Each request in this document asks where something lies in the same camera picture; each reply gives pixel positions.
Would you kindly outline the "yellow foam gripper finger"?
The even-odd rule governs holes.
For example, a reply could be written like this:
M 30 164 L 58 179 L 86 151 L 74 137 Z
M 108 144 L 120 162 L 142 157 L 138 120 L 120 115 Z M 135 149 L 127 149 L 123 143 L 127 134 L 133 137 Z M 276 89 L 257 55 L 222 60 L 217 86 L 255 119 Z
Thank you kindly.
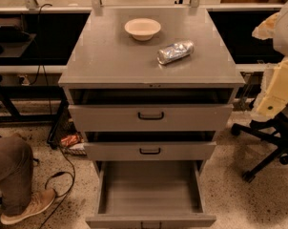
M 288 57 L 285 57 L 273 68 L 261 100 L 256 106 L 256 112 L 265 117 L 275 117 L 288 104 Z

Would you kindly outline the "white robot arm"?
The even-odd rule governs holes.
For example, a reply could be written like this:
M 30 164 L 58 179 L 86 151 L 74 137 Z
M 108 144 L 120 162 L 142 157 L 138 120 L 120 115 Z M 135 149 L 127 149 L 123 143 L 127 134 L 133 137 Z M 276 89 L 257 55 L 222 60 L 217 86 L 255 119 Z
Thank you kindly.
M 273 40 L 275 51 L 284 58 L 263 76 L 261 92 L 255 101 L 254 112 L 266 119 L 274 118 L 288 104 L 288 2 L 261 22 L 252 32 L 256 39 Z

